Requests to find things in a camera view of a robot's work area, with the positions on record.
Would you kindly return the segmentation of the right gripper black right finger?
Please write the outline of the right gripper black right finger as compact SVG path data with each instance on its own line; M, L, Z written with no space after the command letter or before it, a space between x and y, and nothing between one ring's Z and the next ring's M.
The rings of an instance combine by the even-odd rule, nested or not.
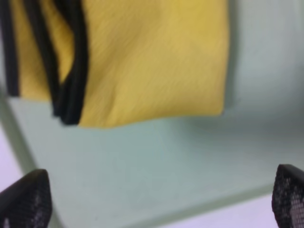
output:
M304 228L304 171L291 165L277 167L272 211L279 228Z

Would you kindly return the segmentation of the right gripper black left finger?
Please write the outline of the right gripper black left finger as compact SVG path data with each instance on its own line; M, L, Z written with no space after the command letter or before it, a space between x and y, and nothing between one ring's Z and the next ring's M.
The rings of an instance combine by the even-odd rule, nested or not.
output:
M0 193L2 228L47 228L52 215L48 172L33 170Z

